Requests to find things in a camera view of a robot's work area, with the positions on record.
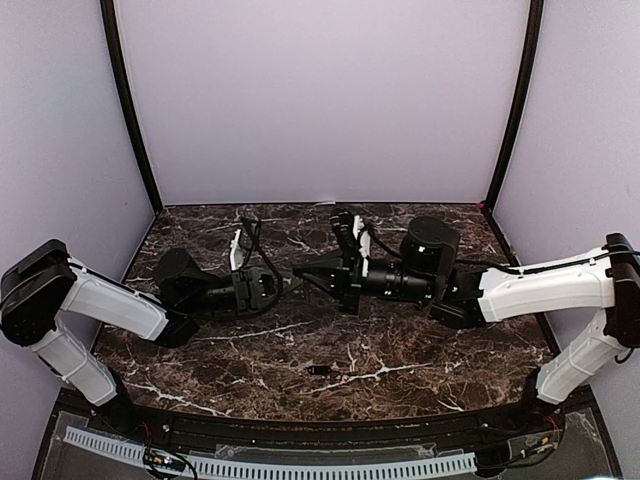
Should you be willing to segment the key with black head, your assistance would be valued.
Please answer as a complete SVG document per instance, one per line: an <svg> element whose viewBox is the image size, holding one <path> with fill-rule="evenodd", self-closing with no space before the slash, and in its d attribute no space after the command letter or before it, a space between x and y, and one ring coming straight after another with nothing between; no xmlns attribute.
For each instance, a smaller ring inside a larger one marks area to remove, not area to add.
<svg viewBox="0 0 640 480"><path fill-rule="evenodd" d="M332 369L326 365L311 365L307 368L307 373L310 375L327 376L332 373Z"/></svg>

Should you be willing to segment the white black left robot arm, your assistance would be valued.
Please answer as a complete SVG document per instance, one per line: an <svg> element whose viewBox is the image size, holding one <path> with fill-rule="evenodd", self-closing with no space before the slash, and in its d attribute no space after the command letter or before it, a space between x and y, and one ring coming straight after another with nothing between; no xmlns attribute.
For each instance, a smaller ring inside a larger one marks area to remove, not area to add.
<svg viewBox="0 0 640 480"><path fill-rule="evenodd" d="M200 321L255 318L300 286L274 267L249 265L247 247L232 243L230 273L202 270L183 248L166 252L152 272L158 295L143 293L89 269L66 245L47 241L11 267L1 280L1 331L27 347L73 385L120 436L141 427L140 412L124 399L117 376L63 324L77 313L127 330L166 348L197 333Z"/></svg>

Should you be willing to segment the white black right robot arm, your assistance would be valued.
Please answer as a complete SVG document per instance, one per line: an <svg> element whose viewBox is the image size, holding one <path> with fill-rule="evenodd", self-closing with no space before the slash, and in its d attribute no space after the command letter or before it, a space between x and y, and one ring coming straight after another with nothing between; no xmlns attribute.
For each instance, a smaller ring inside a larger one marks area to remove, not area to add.
<svg viewBox="0 0 640 480"><path fill-rule="evenodd" d="M460 234L429 216L413 218L398 251L374 258L379 240L347 210L330 218L338 249L294 265L296 277L356 315L362 297L408 302L452 329L573 308L595 309L593 319L558 356L528 378L526 399L510 413L521 434L534 432L608 361L639 347L639 253L621 233L603 246L561 260L509 267L458 258Z"/></svg>

